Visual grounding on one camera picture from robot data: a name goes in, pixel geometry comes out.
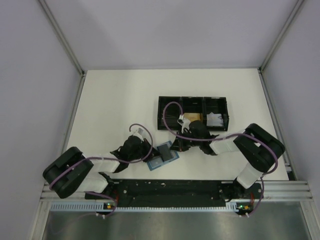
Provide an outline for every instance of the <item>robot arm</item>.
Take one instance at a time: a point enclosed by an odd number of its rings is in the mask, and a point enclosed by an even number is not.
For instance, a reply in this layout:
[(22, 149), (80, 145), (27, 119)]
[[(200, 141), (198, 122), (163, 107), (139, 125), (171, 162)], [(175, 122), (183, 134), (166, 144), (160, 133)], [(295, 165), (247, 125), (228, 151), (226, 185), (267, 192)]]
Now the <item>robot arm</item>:
[[(183, 137), (190, 139), (215, 139), (217, 137), (217, 135), (210, 135), (209, 130), (199, 120), (190, 122), (181, 115), (178, 123), (181, 125), (181, 131), (178, 132), (178, 135)], [(255, 123), (250, 124), (245, 130), (238, 133), (260, 140), (275, 153), (277, 158), (285, 152), (285, 146), (279, 140)], [(249, 189), (263, 174), (269, 171), (275, 164), (275, 159), (265, 147), (255, 143), (254, 140), (245, 135), (219, 136), (217, 141), (192, 141), (176, 138), (171, 149), (184, 152), (190, 147), (199, 146), (205, 154), (212, 156), (240, 151), (248, 160), (248, 164), (234, 180), (234, 184)]]
[[(61, 199), (69, 197), (74, 192), (102, 193), (107, 186), (111, 189), (114, 184), (106, 173), (119, 173), (126, 169), (130, 162), (147, 156), (151, 145), (146, 138), (143, 138), (143, 132), (141, 128), (132, 132), (122, 146), (110, 152), (110, 157), (89, 157), (85, 160), (83, 153), (77, 147), (71, 147), (50, 164), (42, 176), (52, 185), (52, 189)], [(151, 153), (143, 161), (147, 162), (160, 155), (159, 151), (152, 148)], [(65, 173), (70, 166), (77, 163), (76, 167)]]

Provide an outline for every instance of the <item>metal frame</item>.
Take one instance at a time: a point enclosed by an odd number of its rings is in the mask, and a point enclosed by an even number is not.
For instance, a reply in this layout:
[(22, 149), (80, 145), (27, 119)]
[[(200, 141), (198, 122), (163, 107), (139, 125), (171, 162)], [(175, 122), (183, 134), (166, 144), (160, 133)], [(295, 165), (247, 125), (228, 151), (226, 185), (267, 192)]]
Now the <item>metal frame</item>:
[[(72, 130), (72, 125), (74, 123), (75, 115), (77, 112), (78, 104), (80, 101), (82, 89), (84, 86), (84, 81), (86, 78), (86, 74), (82, 69), (79, 61), (77, 60), (74, 52), (72, 51), (68, 41), (66, 40), (63, 32), (61, 31), (55, 17), (53, 16), (46, 0), (37, 0), (41, 9), (43, 10), (45, 16), (47, 17), (50, 25), (52, 26), (53, 31), (55, 32), (58, 40), (60, 41), (63, 49), (65, 50), (66, 54), (70, 58), (71, 62), (77, 69), (80, 74), (81, 80), (79, 82), (77, 94), (75, 96), (74, 105), (71, 111), (69, 123), (67, 126), (66, 134), (64, 135), (63, 143), (61, 146), (61, 152), (64, 152), (67, 148), (70, 133)], [(258, 69), (258, 73), (260, 76), (261, 84), (263, 87), (263, 91), (266, 97), (266, 101), (269, 107), (269, 111), (271, 114), (272, 122), (277, 134), (277, 137), (284, 142), (284, 137), (282, 134), (282, 128), (277, 118), (277, 112), (275, 108), (274, 101), (270, 96), (270, 91), (268, 88), (268, 84), (264, 79), (263, 71), (268, 66), (269, 62), (271, 61), (273, 55), (277, 51), (278, 47), (280, 46), (282, 40), (286, 36), (289, 28), (292, 26), (294, 20), (298, 16), (299, 12), (304, 6), (305, 0), (297, 0), (291, 14), (289, 15), (288, 19), (286, 20), (282, 30), (280, 31), (278, 37), (276, 38), (275, 42), (273, 43), (272, 47), (270, 48), (268, 54), (266, 55), (261, 67)], [(295, 168), (292, 164), (290, 164), (290, 151), (284, 155), (284, 161), (287, 170), (289, 171), (291, 168), (293, 172), (295, 172)], [(265, 193), (263, 202), (300, 202), (301, 210), (305, 217), (305, 221), (307, 227), (309, 229), (310, 235), (313, 240), (320, 240), (320, 221), (317, 209), (315, 207), (312, 194), (310, 192), (310, 188), (308, 186), (308, 182), (306, 181), (264, 181), (265, 184)], [(55, 192), (49, 190), (48, 184), (45, 184), (43, 187), (42, 195), (40, 198), (40, 202), (38, 205), (36, 218), (34, 219), (33, 228), (31, 231), (31, 235), (29, 237), (30, 240), (40, 240), (43, 237), (45, 226), (47, 223), (47, 219), (49, 216), (49, 211), (51, 209), (51, 205), (53, 202), (56, 201), (65, 201), (65, 202), (74, 202), (81, 203), (84, 201), (84, 193), (75, 193), (67, 199), (60, 199)], [(108, 202), (107, 200), (86, 200), (88, 202)]]
[(45, 0), (37, 0), (37, 2), (39, 3), (44, 15), (48, 19), (48, 21), (49, 21), (49, 23), (50, 23), (50, 25), (51, 25), (56, 37), (58, 38), (59, 42), (62, 45), (65, 53), (69, 57), (70, 61), (73, 63), (73, 65), (76, 68), (76, 70), (78, 71), (78, 73), (82, 76), (85, 73), (85, 71), (80, 66), (80, 63), (79, 63), (76, 55), (72, 51), (72, 49), (70, 47), (70, 44), (68, 43), (65, 35), (61, 31), (61, 29), (60, 29), (60, 27), (59, 27), (54, 15), (52, 14), (47, 2)]
[[(312, 202), (313, 197), (310, 192), (307, 181), (263, 181), (264, 198), (262, 202)], [(222, 183), (232, 183), (232, 181), (223, 181)], [(84, 192), (75, 192), (65, 199), (60, 199), (58, 195), (49, 189), (49, 185), (44, 185), (40, 202), (112, 202), (106, 200), (86, 200)], [(246, 199), (233, 199), (232, 202), (247, 202)]]
[(269, 50), (269, 52), (267, 53), (267, 55), (265, 56), (265, 59), (263, 60), (263, 63), (260, 67), (260, 70), (263, 72), (266, 67), (268, 66), (271, 58), (273, 57), (273, 55), (275, 54), (276, 50), (278, 49), (278, 47), (280, 46), (282, 40), (285, 38), (288, 30), (290, 29), (290, 27), (292, 26), (294, 20), (297, 18), (297, 16), (299, 15), (300, 11), (302, 10), (304, 3), (306, 2), (306, 0), (297, 0), (289, 17), (287, 18), (287, 20), (285, 21), (278, 37), (275, 39), (271, 49)]

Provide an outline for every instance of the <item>black mount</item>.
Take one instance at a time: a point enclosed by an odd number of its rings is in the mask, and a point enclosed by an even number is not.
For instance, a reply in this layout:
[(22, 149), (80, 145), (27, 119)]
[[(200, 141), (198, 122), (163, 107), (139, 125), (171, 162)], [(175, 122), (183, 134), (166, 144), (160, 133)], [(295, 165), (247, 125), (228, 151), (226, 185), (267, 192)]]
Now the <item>black mount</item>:
[[(129, 136), (124, 142), (123, 146), (120, 146), (117, 150), (111, 151), (117, 159), (131, 162), (133, 160), (142, 159), (150, 151), (151, 144), (146, 138), (141, 141), (137, 136)], [(152, 147), (150, 155), (143, 160), (145, 163), (152, 160), (155, 157), (160, 156), (160, 152)], [(120, 162), (120, 165), (116, 168), (114, 173), (119, 173), (125, 170), (129, 166), (129, 163)]]
[[(73, 146), (50, 164), (43, 171), (42, 176), (49, 184), (51, 184), (53, 180), (65, 170), (82, 159), (85, 159), (82, 152), (77, 147)], [(52, 190), (54, 190), (61, 199), (69, 197), (77, 190), (93, 166), (91, 161), (83, 161), (74, 170), (57, 181), (53, 185)]]
[[(252, 123), (244, 134), (251, 135), (266, 144), (279, 158), (285, 152), (285, 146), (259, 125)], [(271, 153), (263, 146), (256, 145), (255, 141), (246, 136), (238, 136), (234, 141), (248, 162), (258, 171), (266, 173), (275, 164)]]
[[(118, 199), (118, 207), (225, 207), (226, 202), (231, 199), (246, 199), (249, 203), (252, 198), (251, 193), (255, 199), (261, 195), (259, 183), (237, 195), (236, 192), (228, 192), (232, 183), (222, 183), (218, 180), (117, 179), (114, 181), (115, 184), (112, 187), (108, 185), (102, 194), (111, 193), (109, 196)], [(86, 194), (85, 199), (104, 198)]]
[[(193, 138), (193, 139), (214, 139), (218, 135), (211, 135), (207, 127), (199, 120), (193, 121), (189, 124), (189, 129), (184, 129), (177, 132), (178, 135)], [(210, 147), (211, 141), (190, 141), (176, 137), (170, 150), (177, 152), (185, 152), (190, 147), (198, 146), (205, 154), (215, 156), (216, 154)]]

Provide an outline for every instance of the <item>purple cable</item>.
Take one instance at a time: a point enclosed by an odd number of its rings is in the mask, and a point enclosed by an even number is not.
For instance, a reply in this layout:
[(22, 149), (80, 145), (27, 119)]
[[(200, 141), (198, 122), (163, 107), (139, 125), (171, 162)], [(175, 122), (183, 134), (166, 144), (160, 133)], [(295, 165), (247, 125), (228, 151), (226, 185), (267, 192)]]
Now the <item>purple cable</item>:
[[(110, 199), (112, 200), (116, 205), (114, 206), (114, 208), (112, 209), (111, 212), (106, 212), (106, 213), (109, 213), (107, 214), (106, 216), (109, 217), (111, 216), (112, 214), (115, 213), (115, 210), (117, 208), (117, 201), (110, 197), (110, 196), (107, 196), (107, 195), (104, 195), (104, 194), (100, 194), (100, 193), (96, 193), (96, 192), (93, 192), (93, 191), (86, 191), (85, 192), (86, 194), (91, 194), (91, 195), (95, 195), (95, 196), (98, 196), (98, 197), (102, 197), (102, 198), (105, 198), (105, 199)], [(50, 231), (53, 235), (57, 235), (57, 234), (60, 234), (62, 231), (64, 231), (65, 229), (67, 229), (70, 225), (74, 224), (76, 221), (80, 220), (81, 218), (83, 217), (86, 217), (86, 216), (91, 216), (91, 215), (96, 215), (96, 213), (93, 213), (93, 212), (90, 212), (90, 213), (85, 213), (85, 214), (82, 214), (80, 216), (78, 216), (76, 219), (74, 220), (71, 220), (70, 222), (68, 222), (63, 228), (61, 228), (59, 231), (54, 231), (53, 230), (53, 227), (52, 227), (52, 224), (51, 224), (51, 219), (49, 219), (49, 226), (50, 226)]]
[(74, 165), (70, 166), (67, 170), (65, 170), (63, 173), (61, 173), (59, 176), (57, 176), (49, 185), (49, 189), (52, 190), (52, 187), (64, 176), (66, 175), (68, 172), (72, 171), (76, 166), (78, 166), (79, 164), (81, 164), (82, 162), (84, 161), (87, 161), (87, 160), (100, 160), (100, 159), (103, 159), (103, 160), (112, 160), (112, 161), (118, 161), (120, 163), (125, 163), (125, 164), (136, 164), (136, 163), (140, 163), (142, 162), (143, 160), (145, 160), (147, 157), (149, 157), (149, 155), (151, 154), (152, 152), (152, 149), (153, 149), (153, 145), (154, 145), (154, 139), (150, 133), (150, 131), (144, 127), (143, 125), (139, 124), (139, 123), (134, 123), (132, 124), (130, 127), (129, 127), (129, 131), (131, 131), (131, 128), (133, 126), (139, 126), (139, 127), (142, 127), (150, 136), (150, 140), (151, 140), (151, 147), (150, 147), (150, 150), (149, 152), (147, 153), (147, 155), (145, 155), (143, 158), (141, 158), (140, 160), (136, 160), (136, 161), (125, 161), (125, 160), (121, 160), (121, 159), (117, 159), (117, 158), (111, 158), (111, 157), (99, 157), (99, 156), (90, 156), (90, 157), (87, 157), (85, 159), (82, 159), (80, 161), (78, 161), (77, 163), (75, 163)]
[(233, 134), (230, 134), (230, 135), (228, 135), (228, 136), (226, 136), (226, 137), (212, 138), (212, 139), (197, 139), (197, 138), (191, 138), (191, 137), (185, 137), (185, 136), (178, 135), (178, 134), (176, 134), (173, 130), (171, 130), (171, 129), (169, 128), (169, 126), (168, 126), (168, 124), (167, 124), (167, 122), (166, 122), (166, 118), (165, 118), (165, 116), (166, 116), (166, 110), (167, 110), (167, 108), (168, 108), (171, 104), (176, 104), (176, 105), (179, 106), (179, 108), (180, 108), (180, 114), (181, 114), (181, 115), (184, 114), (184, 111), (183, 111), (183, 109), (182, 109), (182, 106), (181, 106), (178, 102), (176, 102), (176, 101), (169, 102), (169, 103), (164, 107), (164, 109), (163, 109), (163, 114), (162, 114), (163, 123), (164, 123), (166, 129), (167, 129), (170, 133), (172, 133), (173, 135), (175, 135), (177, 138), (184, 139), (184, 140), (189, 140), (189, 141), (198, 141), (198, 142), (207, 142), (207, 141), (212, 141), (212, 142), (214, 142), (214, 141), (222, 141), (222, 140), (229, 139), (229, 138), (236, 137), (236, 136), (245, 136), (245, 137), (247, 137), (247, 138), (249, 138), (249, 139), (251, 139), (251, 140), (253, 140), (253, 141), (255, 141), (255, 142), (259, 143), (259, 144), (261, 144), (261, 146), (263, 146), (265, 149), (267, 149), (267, 150), (270, 152), (270, 154), (271, 154), (272, 157), (274, 158), (274, 162), (275, 162), (275, 163), (274, 163), (274, 168), (273, 168), (272, 170), (264, 173), (264, 174), (260, 177), (260, 179), (261, 179), (261, 185), (262, 185), (261, 195), (260, 195), (260, 198), (259, 198), (259, 200), (258, 200), (255, 208), (252, 210), (252, 212), (250, 212), (250, 213), (247, 215), (248, 217), (251, 216), (251, 215), (256, 211), (257, 207), (260, 205), (261, 200), (262, 200), (262, 198), (263, 198), (263, 196), (264, 196), (265, 184), (264, 184), (264, 181), (263, 181), (263, 176), (265, 176), (265, 175), (267, 175), (267, 174), (273, 173), (273, 172), (278, 168), (279, 162), (278, 162), (278, 158), (277, 158), (276, 154), (274, 153), (274, 151), (272, 151), (272, 149), (271, 149), (270, 147), (268, 147), (264, 142), (260, 141), (259, 139), (255, 138), (255, 137), (253, 137), (253, 136), (251, 136), (251, 135), (245, 134), (245, 133), (233, 133)]
[[(151, 147), (150, 147), (150, 150), (149, 152), (147, 153), (146, 156), (144, 156), (143, 158), (141, 158), (140, 160), (136, 160), (136, 161), (125, 161), (125, 160), (121, 160), (121, 159), (117, 159), (117, 158), (111, 158), (111, 157), (99, 157), (99, 156), (90, 156), (90, 157), (87, 157), (85, 159), (82, 159), (80, 161), (78, 161), (77, 163), (75, 163), (74, 165), (70, 166), (67, 170), (65, 170), (63, 173), (61, 173), (58, 177), (56, 177), (52, 182), (51, 184), (49, 185), (49, 189), (52, 190), (52, 187), (63, 177), (65, 176), (68, 172), (72, 171), (76, 166), (78, 166), (79, 164), (81, 164), (82, 162), (84, 161), (87, 161), (87, 160), (99, 160), (99, 159), (103, 159), (103, 160), (112, 160), (112, 161), (118, 161), (118, 162), (121, 162), (121, 163), (126, 163), (126, 164), (136, 164), (136, 163), (139, 163), (139, 162), (142, 162), (143, 160), (145, 160), (147, 157), (149, 157), (149, 155), (151, 154), (152, 152), (152, 149), (153, 149), (153, 145), (154, 145), (154, 139), (150, 133), (150, 131), (144, 127), (143, 125), (139, 124), (139, 123), (134, 123), (132, 124), (130, 127), (129, 127), (129, 131), (131, 131), (131, 128), (133, 126), (139, 126), (139, 127), (142, 127), (150, 136), (150, 140), (151, 140)], [(117, 208), (117, 201), (115, 199), (113, 199), (112, 197), (110, 196), (107, 196), (107, 195), (104, 195), (104, 194), (101, 194), (101, 193), (97, 193), (97, 192), (93, 192), (93, 191), (86, 191), (85, 192), (86, 194), (90, 194), (90, 195), (95, 195), (95, 196), (98, 196), (98, 197), (102, 197), (102, 198), (105, 198), (105, 199), (110, 199), (112, 200), (116, 205), (114, 206), (113, 210), (107, 215), (108, 217), (113, 215), (115, 213), (115, 210)], [(89, 216), (89, 215), (93, 215), (95, 213), (86, 213), (86, 214), (83, 214), (79, 217), (77, 217), (75, 220), (69, 222), (65, 227), (63, 227), (62, 229), (60, 229), (59, 231), (57, 232), (54, 232), (52, 230), (52, 227), (51, 227), (51, 232), (52, 234), (56, 235), (56, 234), (59, 234), (61, 233), (64, 229), (66, 229), (68, 226), (70, 226), (71, 224), (75, 223), (76, 221), (78, 221), (79, 219), (81, 219), (82, 217), (85, 217), (85, 216)]]

